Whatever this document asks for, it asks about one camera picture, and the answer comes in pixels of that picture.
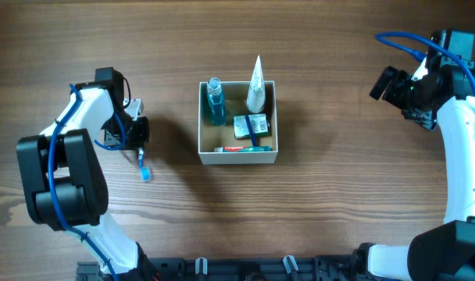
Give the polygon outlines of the blue white toothbrush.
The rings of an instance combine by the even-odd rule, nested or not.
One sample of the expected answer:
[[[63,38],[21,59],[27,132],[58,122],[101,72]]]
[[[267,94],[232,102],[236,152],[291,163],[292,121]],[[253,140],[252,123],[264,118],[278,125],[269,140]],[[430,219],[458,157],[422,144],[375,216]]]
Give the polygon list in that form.
[[[138,149],[138,165],[139,165],[139,171],[140,171],[140,176],[143,181],[149,181],[152,178],[150,168],[144,165],[144,149],[139,148]]]

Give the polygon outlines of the blue mouthwash bottle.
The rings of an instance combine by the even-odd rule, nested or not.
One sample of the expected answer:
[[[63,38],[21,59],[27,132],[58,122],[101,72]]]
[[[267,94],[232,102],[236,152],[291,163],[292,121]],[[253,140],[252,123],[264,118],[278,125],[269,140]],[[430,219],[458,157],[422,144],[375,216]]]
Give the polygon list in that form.
[[[206,93],[212,124],[221,126],[226,121],[225,97],[221,81],[217,77],[209,79]]]

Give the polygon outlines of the white lotion tube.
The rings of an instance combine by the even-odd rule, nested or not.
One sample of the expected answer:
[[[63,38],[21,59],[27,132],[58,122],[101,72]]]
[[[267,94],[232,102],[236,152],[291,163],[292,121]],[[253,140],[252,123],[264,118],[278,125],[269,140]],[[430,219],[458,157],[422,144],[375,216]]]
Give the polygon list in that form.
[[[255,66],[250,80],[246,106],[252,113],[260,113],[265,105],[265,81],[260,55],[257,56]]]

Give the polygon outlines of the green soap bar pack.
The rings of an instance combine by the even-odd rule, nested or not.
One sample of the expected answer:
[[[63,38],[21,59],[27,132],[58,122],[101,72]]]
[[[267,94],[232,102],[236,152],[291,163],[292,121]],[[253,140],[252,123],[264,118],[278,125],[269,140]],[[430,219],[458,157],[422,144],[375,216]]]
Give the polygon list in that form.
[[[255,137],[271,135],[270,124],[265,113],[248,115]],[[246,116],[234,117],[234,138],[237,140],[250,138]]]

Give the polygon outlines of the toothpaste tube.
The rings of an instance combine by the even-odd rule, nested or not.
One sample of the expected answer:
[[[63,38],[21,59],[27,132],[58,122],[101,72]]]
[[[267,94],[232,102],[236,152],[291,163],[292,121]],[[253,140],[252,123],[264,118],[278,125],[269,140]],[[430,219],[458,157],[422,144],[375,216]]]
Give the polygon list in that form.
[[[272,151],[272,148],[270,146],[226,146],[226,147],[218,147],[214,148],[214,152],[267,152],[267,151]]]

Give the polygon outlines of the blue disposable razor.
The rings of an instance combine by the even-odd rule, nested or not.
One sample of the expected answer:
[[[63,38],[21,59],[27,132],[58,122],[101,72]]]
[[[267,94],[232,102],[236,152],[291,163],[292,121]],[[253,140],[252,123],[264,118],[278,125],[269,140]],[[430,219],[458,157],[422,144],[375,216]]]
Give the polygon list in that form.
[[[252,145],[254,147],[258,147],[258,142],[255,138],[255,133],[254,133],[252,122],[249,118],[249,115],[245,115],[245,122],[246,122],[247,127],[248,127],[248,133],[249,133],[249,136],[250,136],[250,140],[252,141]]]

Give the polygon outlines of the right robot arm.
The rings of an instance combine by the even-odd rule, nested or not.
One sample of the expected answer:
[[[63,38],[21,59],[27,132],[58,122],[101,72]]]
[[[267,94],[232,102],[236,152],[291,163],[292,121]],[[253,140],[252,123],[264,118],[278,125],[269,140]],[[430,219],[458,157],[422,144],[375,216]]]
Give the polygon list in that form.
[[[474,35],[437,30],[429,38],[409,32],[376,34],[411,55],[414,74],[384,69],[370,92],[400,109],[426,130],[440,129],[444,141],[447,201],[441,226],[405,246],[362,244],[354,250],[351,279],[475,280],[475,67]]]

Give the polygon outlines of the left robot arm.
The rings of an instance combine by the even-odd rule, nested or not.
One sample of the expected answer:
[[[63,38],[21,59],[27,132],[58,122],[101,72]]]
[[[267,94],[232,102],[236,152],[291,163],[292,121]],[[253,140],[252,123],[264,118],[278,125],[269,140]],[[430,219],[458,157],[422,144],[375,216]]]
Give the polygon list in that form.
[[[159,271],[108,210],[109,192],[95,148],[144,155],[143,104],[127,78],[99,68],[93,81],[70,85],[70,102],[54,123],[16,146],[30,218],[74,237],[93,256],[77,280],[158,280]]]

